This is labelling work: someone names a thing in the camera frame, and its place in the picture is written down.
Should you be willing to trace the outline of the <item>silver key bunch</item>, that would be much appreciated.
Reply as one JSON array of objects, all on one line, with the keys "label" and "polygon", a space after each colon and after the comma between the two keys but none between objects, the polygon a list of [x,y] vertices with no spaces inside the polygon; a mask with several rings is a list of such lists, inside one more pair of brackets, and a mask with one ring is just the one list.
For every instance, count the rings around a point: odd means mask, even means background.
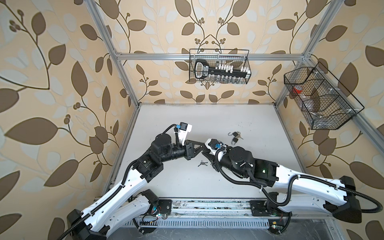
[{"label": "silver key bunch", "polygon": [[201,162],[199,163],[198,167],[200,167],[200,166],[207,166],[207,165],[208,165],[208,162],[203,162],[203,161],[201,161]]}]

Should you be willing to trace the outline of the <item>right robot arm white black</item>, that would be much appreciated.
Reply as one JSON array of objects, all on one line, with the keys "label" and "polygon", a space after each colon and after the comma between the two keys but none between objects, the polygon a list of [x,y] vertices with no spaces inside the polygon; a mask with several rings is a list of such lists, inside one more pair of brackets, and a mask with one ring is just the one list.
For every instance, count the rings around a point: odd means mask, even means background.
[{"label": "right robot arm white black", "polygon": [[383,205],[357,192],[352,178],[318,178],[274,162],[256,159],[241,147],[206,146],[203,155],[228,182],[256,187],[272,211],[321,212],[342,222],[359,224],[363,214],[376,214]]}]

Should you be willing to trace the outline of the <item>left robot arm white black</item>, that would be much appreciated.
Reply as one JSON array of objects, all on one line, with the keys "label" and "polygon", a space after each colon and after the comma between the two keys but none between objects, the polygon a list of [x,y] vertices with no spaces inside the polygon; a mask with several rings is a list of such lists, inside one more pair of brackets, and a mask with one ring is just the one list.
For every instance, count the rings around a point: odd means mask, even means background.
[{"label": "left robot arm white black", "polygon": [[130,220],[154,212],[159,198],[151,190],[143,191],[131,202],[127,200],[164,169],[164,162],[179,158],[191,160],[205,146],[186,139],[192,125],[180,123],[171,128],[175,132],[175,143],[166,132],[157,135],[145,153],[129,164],[123,179],[112,189],[84,210],[68,214],[69,228],[58,238],[63,240],[71,235],[74,240],[106,240]]}]

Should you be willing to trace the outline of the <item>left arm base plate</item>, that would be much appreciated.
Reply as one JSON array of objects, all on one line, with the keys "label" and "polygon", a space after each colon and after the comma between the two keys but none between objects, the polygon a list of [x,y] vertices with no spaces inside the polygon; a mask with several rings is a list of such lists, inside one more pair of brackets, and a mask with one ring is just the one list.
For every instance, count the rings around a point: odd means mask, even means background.
[{"label": "left arm base plate", "polygon": [[141,214],[141,216],[145,215],[170,215],[172,211],[172,200],[171,199],[160,199],[155,202],[151,202],[149,208]]}]

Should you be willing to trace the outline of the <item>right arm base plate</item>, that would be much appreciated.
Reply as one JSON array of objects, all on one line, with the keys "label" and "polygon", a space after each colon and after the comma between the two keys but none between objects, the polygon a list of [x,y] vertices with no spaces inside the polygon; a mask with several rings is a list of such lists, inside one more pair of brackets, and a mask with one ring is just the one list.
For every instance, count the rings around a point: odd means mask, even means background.
[{"label": "right arm base plate", "polygon": [[284,212],[271,204],[269,200],[251,200],[250,209],[253,217],[289,217],[291,214]]}]

